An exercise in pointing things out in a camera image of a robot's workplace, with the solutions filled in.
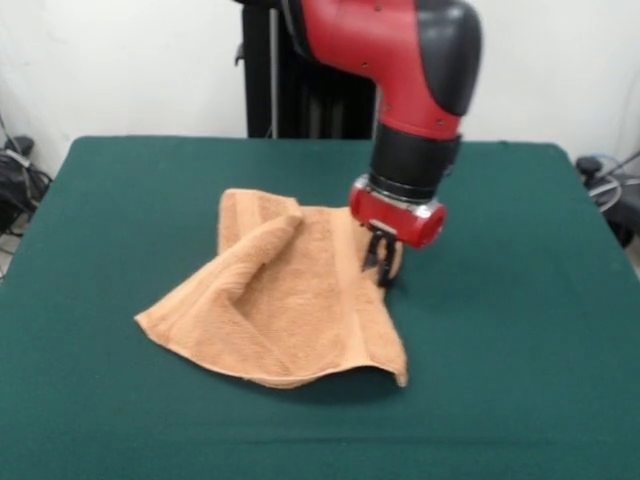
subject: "black joint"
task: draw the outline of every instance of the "black joint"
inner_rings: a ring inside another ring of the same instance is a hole
[[[453,166],[461,138],[432,140],[380,124],[369,181],[376,190],[408,202],[428,202]]]

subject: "red housing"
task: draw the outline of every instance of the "red housing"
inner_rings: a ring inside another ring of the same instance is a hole
[[[379,121],[434,140],[455,138],[460,118],[433,99],[425,78],[415,0],[302,0],[307,38],[321,63],[382,89]]]

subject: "black metal stand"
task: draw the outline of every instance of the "black metal stand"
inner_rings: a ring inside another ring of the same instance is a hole
[[[277,125],[272,125],[269,10],[245,6],[244,62],[249,136],[369,139],[375,85],[298,55],[285,21],[278,21]]]

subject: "table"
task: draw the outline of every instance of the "table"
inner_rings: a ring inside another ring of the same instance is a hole
[[[0,287],[3,479],[640,477],[640,288],[558,147],[468,143],[376,370],[273,391],[133,316],[214,256],[228,187],[345,204],[369,142],[82,138]]]

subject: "towel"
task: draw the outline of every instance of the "towel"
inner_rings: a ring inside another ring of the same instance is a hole
[[[407,384],[377,271],[361,271],[371,234],[348,208],[232,189],[219,219],[218,256],[136,316],[151,340],[272,388],[365,366]]]

